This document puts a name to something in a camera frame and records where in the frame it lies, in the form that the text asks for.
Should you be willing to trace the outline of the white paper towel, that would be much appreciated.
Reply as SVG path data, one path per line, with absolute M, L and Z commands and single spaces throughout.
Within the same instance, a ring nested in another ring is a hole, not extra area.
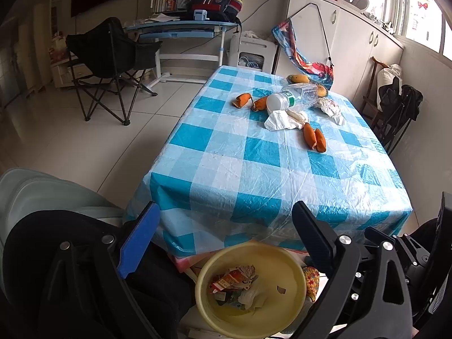
M 268 289 L 264 282 L 256 280 L 248 290 L 243 290 L 238 297 L 241 308 L 245 311 L 262 308 L 268 298 Z

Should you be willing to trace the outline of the red orange snack bag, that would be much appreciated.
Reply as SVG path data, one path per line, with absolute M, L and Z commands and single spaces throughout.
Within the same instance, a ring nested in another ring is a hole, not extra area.
M 238 266 L 229 269 L 222 275 L 215 275 L 209 285 L 210 292 L 215 294 L 218 292 L 248 290 L 257 278 L 258 275 L 253 265 Z

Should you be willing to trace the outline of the white tissue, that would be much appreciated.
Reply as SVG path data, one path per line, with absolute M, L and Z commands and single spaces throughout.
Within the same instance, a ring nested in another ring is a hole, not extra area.
M 302 129 L 308 122 L 309 117 L 303 111 L 275 110 L 264 122 L 264 127 L 269 131 Z

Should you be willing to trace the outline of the yellow plastic basin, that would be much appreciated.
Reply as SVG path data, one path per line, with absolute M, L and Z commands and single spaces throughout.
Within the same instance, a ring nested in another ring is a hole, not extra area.
M 214 277 L 228 269 L 254 266 L 254 285 L 264 293 L 258 308 L 247 310 L 219 305 L 211 293 Z M 216 332 L 229 338 L 265 338 L 288 327 L 300 313 L 307 296 L 307 284 L 300 264 L 285 249 L 249 241 L 231 246 L 211 256 L 204 264 L 195 286 L 200 315 Z

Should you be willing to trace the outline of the light green sofa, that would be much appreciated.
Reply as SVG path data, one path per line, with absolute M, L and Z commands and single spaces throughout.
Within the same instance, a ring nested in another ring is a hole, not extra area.
M 1 175 L 1 235 L 23 217 L 40 210 L 69 210 L 119 226 L 124 209 L 71 181 L 26 168 Z

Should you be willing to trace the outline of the blue checkered plastic tablecloth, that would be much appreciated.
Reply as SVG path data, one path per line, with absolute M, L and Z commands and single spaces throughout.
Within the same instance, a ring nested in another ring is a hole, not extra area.
M 223 66 L 201 88 L 140 181 L 126 208 L 136 219 L 159 206 L 153 240 L 173 256 L 209 253 L 248 240 L 303 249 L 294 204 L 354 240 L 367 227 L 398 233 L 412 212 L 408 193 L 380 141 L 344 96 L 331 94 L 344 121 L 317 108 L 310 124 L 326 151 L 307 147 L 299 129 L 270 131 L 266 112 L 233 106 L 285 86 L 282 77 Z

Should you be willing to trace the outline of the white printed plastic wrapper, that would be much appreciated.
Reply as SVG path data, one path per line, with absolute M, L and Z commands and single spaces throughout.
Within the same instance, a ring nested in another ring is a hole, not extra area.
M 342 115 L 339 105 L 328 97 L 320 97 L 315 103 L 315 107 L 320 109 L 337 125 L 343 125 L 345 119 Z

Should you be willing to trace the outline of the dark wooden chair with clothes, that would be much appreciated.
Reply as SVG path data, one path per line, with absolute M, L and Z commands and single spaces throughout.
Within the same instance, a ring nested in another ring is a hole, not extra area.
M 397 64 L 371 58 L 371 77 L 362 96 L 359 112 L 388 154 L 392 154 L 411 122 L 417 119 L 424 99 L 422 93 L 402 83 Z

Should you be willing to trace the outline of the clear plastic bottle white cap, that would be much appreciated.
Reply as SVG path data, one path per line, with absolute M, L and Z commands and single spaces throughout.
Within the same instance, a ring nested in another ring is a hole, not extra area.
M 317 86 L 313 83 L 295 83 L 267 96 L 267 112 L 277 110 L 304 111 L 318 100 Z

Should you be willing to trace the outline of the small white drawer unit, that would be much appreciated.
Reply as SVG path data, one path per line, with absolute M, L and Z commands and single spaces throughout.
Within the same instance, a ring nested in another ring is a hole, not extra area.
M 57 89 L 73 86 L 73 75 L 76 78 L 91 75 L 89 68 L 81 63 L 74 55 L 65 60 L 60 60 L 51 64 L 52 78 Z

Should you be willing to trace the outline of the white plastic stool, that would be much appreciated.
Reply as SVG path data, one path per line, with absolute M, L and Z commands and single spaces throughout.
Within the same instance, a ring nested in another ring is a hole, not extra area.
M 227 64 L 263 73 L 272 73 L 277 46 L 272 41 L 234 33 L 227 53 Z

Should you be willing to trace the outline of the black folding camping chair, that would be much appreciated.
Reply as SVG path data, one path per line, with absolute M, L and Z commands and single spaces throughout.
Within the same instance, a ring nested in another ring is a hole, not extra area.
M 65 42 L 72 83 L 85 121 L 90 121 L 101 107 L 127 126 L 138 92 L 157 95 L 143 78 L 148 70 L 156 68 L 160 41 L 133 40 L 120 20 L 110 17 L 85 33 L 69 34 Z

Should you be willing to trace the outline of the blue white study desk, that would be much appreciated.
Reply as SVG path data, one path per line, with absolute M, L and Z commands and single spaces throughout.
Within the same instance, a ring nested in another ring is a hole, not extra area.
M 152 89 L 158 83 L 190 83 L 190 84 L 205 84 L 206 80 L 174 77 L 170 72 L 162 72 L 162 60 L 190 60 L 190 61 L 205 61 L 215 62 L 218 67 L 223 65 L 225 53 L 225 36 L 226 32 L 232 28 L 241 28 L 241 22 L 226 22 L 226 21 L 152 21 L 152 20 L 137 20 L 126 25 L 125 31 L 133 32 L 138 38 L 149 39 L 155 42 L 162 40 L 181 40 L 181 39 L 209 39 L 213 40 L 216 37 L 220 38 L 220 46 L 217 54 L 190 54 L 188 49 L 178 54 L 160 54 L 156 53 L 156 69 L 155 80 L 147 86 Z

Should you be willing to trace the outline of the dark striped backpack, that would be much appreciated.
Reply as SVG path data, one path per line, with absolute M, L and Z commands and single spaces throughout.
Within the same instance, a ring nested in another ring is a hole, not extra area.
M 211 21 L 223 21 L 241 24 L 238 14 L 241 12 L 243 0 L 190 0 L 187 12 L 194 17 L 195 10 L 206 10 Z

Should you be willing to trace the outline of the white wall cabinet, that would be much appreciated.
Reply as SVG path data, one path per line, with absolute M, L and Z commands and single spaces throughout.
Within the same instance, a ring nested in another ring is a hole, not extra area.
M 332 91 L 359 107 L 371 77 L 371 58 L 399 64 L 404 46 L 383 28 L 343 2 L 285 0 L 282 19 L 291 18 L 296 47 L 310 62 L 333 60 Z

